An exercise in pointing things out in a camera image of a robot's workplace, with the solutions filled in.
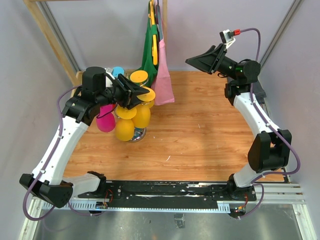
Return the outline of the yellow wine glass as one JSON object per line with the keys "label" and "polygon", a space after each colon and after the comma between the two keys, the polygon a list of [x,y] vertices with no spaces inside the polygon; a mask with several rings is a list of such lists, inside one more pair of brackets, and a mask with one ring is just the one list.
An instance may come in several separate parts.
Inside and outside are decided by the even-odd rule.
{"label": "yellow wine glass", "polygon": [[138,99],[142,100],[142,104],[139,104],[136,109],[136,115],[131,119],[136,128],[146,128],[150,123],[151,110],[148,104],[145,102],[151,103],[156,98],[156,93],[149,87],[144,86],[144,89],[147,89],[149,92],[139,95]]}
{"label": "yellow wine glass", "polygon": [[144,86],[148,81],[148,73],[144,70],[136,70],[130,75],[129,79],[134,84]]}
{"label": "yellow wine glass", "polygon": [[137,109],[127,109],[118,106],[115,109],[115,114],[119,117],[115,125],[115,136],[123,142],[131,140],[135,133],[135,126],[132,119],[137,114]]}

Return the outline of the blue plastic wine glass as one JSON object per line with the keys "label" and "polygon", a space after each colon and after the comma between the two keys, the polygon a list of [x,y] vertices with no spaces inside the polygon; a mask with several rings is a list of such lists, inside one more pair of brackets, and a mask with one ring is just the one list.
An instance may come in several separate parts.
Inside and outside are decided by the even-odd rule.
{"label": "blue plastic wine glass", "polygon": [[115,66],[113,69],[112,69],[112,76],[114,78],[117,78],[119,75],[125,75],[125,70],[120,67],[120,66]]}

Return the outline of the magenta plastic wine glass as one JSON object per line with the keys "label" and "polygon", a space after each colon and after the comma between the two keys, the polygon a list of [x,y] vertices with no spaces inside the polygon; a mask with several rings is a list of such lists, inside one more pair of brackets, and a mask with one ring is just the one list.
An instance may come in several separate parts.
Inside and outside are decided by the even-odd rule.
{"label": "magenta plastic wine glass", "polygon": [[111,132],[116,126],[116,120],[112,113],[114,106],[112,104],[101,106],[100,113],[96,117],[96,125],[102,132]]}

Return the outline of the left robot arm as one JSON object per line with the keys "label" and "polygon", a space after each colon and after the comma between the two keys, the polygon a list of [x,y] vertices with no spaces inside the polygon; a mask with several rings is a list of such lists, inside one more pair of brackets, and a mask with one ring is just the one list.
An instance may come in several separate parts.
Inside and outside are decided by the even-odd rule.
{"label": "left robot arm", "polygon": [[102,67],[91,66],[82,73],[82,84],[59,110],[59,126],[47,151],[33,169],[24,173],[19,183],[33,195],[56,208],[81,194],[101,198],[107,193],[106,177],[88,171],[77,177],[64,178],[67,163],[83,134],[100,114],[101,107],[118,104],[129,110],[141,104],[142,95],[150,93],[123,74],[113,77]]}

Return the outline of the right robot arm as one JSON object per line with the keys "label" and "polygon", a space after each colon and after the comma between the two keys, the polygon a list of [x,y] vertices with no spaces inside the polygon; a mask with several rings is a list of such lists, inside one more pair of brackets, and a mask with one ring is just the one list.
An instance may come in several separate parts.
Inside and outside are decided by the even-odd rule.
{"label": "right robot arm", "polygon": [[230,199],[238,200],[252,191],[254,181],[267,174],[277,174],[288,165],[292,134],[272,122],[253,93],[261,65],[251,59],[236,62],[226,53],[227,47],[221,43],[185,62],[204,73],[227,77],[224,95],[242,114],[254,136],[247,154],[248,163],[230,175],[226,189],[222,190]]}

